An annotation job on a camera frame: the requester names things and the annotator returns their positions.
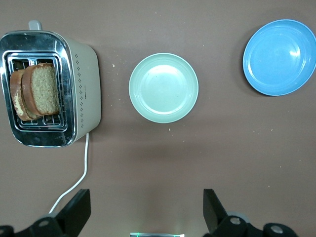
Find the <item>table surface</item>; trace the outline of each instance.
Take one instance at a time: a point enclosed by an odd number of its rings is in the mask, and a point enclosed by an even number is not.
[[[227,210],[259,229],[277,222],[315,236],[316,74],[291,94],[269,97],[242,71],[245,46],[261,26],[286,18],[316,32],[315,9],[314,0],[2,2],[0,35],[37,19],[98,56],[102,119],[90,133],[88,174],[57,211],[89,188],[82,237],[200,237],[203,189],[213,188]],[[199,82],[192,111],[167,124],[140,116],[128,94],[135,66],[160,52],[187,60]],[[26,147],[11,133],[3,96],[0,110],[0,224],[19,231],[82,175],[85,138],[60,149]]]

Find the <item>white toaster body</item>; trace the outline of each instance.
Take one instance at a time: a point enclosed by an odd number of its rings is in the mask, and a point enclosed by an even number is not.
[[[0,40],[0,74],[9,122],[15,138],[34,147],[64,147],[94,129],[101,119],[101,91],[95,52],[54,32],[9,32]],[[56,70],[60,113],[34,121],[16,115],[10,76],[27,66],[48,62]]]

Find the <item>plate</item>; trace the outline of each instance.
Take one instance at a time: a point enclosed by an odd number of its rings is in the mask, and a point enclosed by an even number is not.
[[[198,98],[198,79],[183,58],[158,53],[143,59],[129,81],[129,96],[146,119],[168,123],[187,115]]]
[[[271,96],[289,94],[312,76],[316,38],[303,23],[277,20],[260,28],[248,42],[243,70],[257,91]]]

